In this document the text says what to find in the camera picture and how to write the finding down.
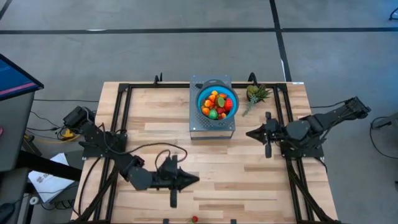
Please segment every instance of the wooden tabletop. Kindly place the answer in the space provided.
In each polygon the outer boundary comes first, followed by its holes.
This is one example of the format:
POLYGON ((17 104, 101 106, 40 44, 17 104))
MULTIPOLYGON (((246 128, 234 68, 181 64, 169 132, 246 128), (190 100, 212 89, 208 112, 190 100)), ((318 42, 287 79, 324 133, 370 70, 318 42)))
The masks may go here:
MULTIPOLYGON (((106 82, 99 101, 96 124, 111 127, 118 82, 106 82)), ((287 84, 294 119, 311 113, 303 84, 287 84)), ((265 112, 277 118, 273 94, 266 102, 258 103, 245 117, 246 90, 235 89, 239 96, 239 110, 235 115, 236 131, 230 140, 191 141, 189 133, 188 88, 136 88, 132 92, 127 122, 128 144, 132 149, 149 142, 170 142, 184 147, 188 157, 179 165, 189 173, 198 175, 200 181, 178 194, 177 208, 170 208, 169 190, 135 191, 121 176, 114 201, 112 222, 188 223, 196 215, 200 223, 294 223, 294 209, 290 193, 286 164, 279 148, 274 144, 272 158, 266 159, 264 146, 245 135, 265 121, 265 112)), ((287 115, 283 95, 279 93, 284 120, 287 115)), ((124 108, 122 99, 119 122, 124 108)), ((153 146, 137 151, 146 162, 144 168, 155 170, 155 157, 163 149, 170 149, 182 157, 182 152, 167 146, 153 146)), ((85 162, 77 196, 95 159, 85 162)), ((337 219, 325 168, 315 159, 303 159, 308 188, 321 208, 337 219)), ((91 173, 83 192, 86 208, 98 191, 103 159, 91 173)), ((305 206, 299 193, 302 216, 305 206)), ((75 209, 79 198, 76 198, 75 209)), ((101 218, 104 219, 108 194, 104 196, 101 218)))

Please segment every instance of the green fruit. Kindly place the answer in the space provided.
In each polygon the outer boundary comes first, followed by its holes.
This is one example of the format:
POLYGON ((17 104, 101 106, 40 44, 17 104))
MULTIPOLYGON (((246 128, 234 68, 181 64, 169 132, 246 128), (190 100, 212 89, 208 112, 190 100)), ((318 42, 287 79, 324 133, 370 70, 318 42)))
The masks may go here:
POLYGON ((216 105, 218 106, 218 107, 220 107, 220 108, 222 108, 222 107, 224 107, 225 106, 225 100, 224 100, 224 98, 222 98, 222 97, 217 97, 217 99, 216 99, 216 105))
POLYGON ((217 117, 218 117, 217 110, 216 109, 211 109, 210 112, 209 112, 208 117, 210 119, 217 119, 217 117))

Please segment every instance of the white paper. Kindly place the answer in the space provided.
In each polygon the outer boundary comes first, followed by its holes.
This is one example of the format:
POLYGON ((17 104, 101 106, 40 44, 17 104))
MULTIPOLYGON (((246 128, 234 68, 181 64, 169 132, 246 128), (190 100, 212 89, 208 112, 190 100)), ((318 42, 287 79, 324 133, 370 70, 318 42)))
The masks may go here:
MULTIPOLYGON (((60 153, 53 158, 51 158, 54 162, 59 162, 69 166, 67 162, 67 158, 64 153, 60 153)), ((29 173, 29 179, 32 182, 33 186, 36 188, 37 192, 55 192, 52 194, 49 193, 39 193, 40 198, 42 198, 43 202, 48 202, 54 197, 56 197, 59 193, 62 192, 61 189, 67 188, 70 184, 73 183, 73 180, 63 179, 60 177, 54 177, 50 174, 44 174, 42 172, 32 171, 29 173)))

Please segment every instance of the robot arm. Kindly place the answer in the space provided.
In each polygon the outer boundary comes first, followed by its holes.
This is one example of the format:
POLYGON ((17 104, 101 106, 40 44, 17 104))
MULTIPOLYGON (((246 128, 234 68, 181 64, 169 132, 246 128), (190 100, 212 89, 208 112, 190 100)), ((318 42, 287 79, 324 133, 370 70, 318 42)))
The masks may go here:
POLYGON ((199 177, 177 168, 177 156, 167 157, 157 171, 150 172, 142 168, 144 160, 141 157, 124 151, 127 134, 115 134, 97 127, 94 124, 94 113, 87 108, 77 106, 63 120, 65 127, 85 137, 84 142, 79 142, 81 146, 93 147, 100 150, 104 157, 112 159, 119 174, 124 180, 130 181, 136 190, 170 189, 172 208, 177 207, 177 191, 199 181, 199 177))
POLYGON ((296 150, 296 157, 302 157, 303 151, 318 148, 326 140, 330 129, 343 121, 363 119, 370 112, 358 97, 348 99, 343 106, 323 114, 309 115, 290 122, 286 127, 266 112, 267 123, 246 133, 247 136, 266 144, 266 157, 272 155, 271 142, 280 142, 291 150, 296 150))

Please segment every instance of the small plant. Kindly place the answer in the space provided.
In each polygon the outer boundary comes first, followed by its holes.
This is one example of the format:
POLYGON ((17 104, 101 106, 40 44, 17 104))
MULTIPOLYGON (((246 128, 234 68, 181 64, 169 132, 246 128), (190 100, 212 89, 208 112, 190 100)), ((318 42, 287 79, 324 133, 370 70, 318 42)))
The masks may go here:
POLYGON ((249 111, 252 110, 254 104, 263 101, 266 98, 269 98, 269 90, 266 89, 264 85, 256 86, 256 85, 249 85, 246 92, 248 96, 248 107, 246 111, 242 114, 242 116, 246 116, 249 111))

